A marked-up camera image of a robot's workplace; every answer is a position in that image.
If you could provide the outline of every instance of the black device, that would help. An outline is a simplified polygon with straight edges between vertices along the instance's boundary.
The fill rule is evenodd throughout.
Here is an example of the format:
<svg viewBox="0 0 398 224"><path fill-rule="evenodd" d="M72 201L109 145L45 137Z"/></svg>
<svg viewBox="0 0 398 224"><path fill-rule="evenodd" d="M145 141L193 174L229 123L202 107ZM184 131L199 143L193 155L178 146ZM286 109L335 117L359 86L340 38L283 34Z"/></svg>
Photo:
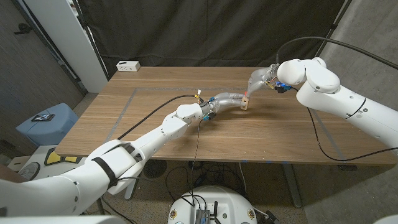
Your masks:
<svg viewBox="0 0 398 224"><path fill-rule="evenodd" d="M38 114L33 117L32 122L36 121L51 121L55 114Z"/></svg>

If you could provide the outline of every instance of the electrical outlet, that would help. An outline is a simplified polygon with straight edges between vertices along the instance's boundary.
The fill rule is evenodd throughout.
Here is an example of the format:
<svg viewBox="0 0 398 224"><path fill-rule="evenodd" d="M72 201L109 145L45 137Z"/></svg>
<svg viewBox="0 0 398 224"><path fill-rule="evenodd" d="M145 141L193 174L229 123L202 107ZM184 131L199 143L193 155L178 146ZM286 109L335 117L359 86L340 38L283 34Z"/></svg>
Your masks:
<svg viewBox="0 0 398 224"><path fill-rule="evenodd" d="M121 72L136 72L141 66L138 61L120 61L116 67Z"/></svg>

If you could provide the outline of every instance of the blue bin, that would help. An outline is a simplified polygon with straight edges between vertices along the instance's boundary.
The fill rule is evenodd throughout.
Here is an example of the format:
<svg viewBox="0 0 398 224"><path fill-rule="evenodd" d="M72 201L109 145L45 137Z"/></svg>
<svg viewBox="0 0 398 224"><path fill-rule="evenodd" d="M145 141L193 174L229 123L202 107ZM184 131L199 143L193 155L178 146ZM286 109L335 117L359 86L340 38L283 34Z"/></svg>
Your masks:
<svg viewBox="0 0 398 224"><path fill-rule="evenodd" d="M35 114L16 128L36 146L59 144L79 119L65 103L60 103L37 114L55 114L55 116L51 121L32 121Z"/></svg>

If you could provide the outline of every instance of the gray wall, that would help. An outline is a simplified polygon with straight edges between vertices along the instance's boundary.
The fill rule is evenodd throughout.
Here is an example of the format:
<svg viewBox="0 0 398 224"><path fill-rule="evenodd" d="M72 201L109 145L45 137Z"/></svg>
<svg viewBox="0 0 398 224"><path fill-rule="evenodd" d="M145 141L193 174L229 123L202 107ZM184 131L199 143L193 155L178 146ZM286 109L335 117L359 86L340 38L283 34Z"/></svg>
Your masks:
<svg viewBox="0 0 398 224"><path fill-rule="evenodd" d="M354 0L331 38L398 64L398 1ZM335 44L321 58L343 86L398 110L398 70Z"/></svg>
<svg viewBox="0 0 398 224"><path fill-rule="evenodd" d="M0 2L0 154L30 155L36 147L15 129L46 108L83 98L35 32L15 35L27 23L11 0Z"/></svg>

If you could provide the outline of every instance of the white panel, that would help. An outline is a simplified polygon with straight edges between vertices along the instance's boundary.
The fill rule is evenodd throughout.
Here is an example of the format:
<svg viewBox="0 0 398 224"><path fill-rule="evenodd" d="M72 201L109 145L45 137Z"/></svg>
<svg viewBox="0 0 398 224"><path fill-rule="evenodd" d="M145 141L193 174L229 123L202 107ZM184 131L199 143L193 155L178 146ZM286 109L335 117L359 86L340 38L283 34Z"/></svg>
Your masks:
<svg viewBox="0 0 398 224"><path fill-rule="evenodd" d="M83 28L67 1L25 0L90 93L108 82Z"/></svg>

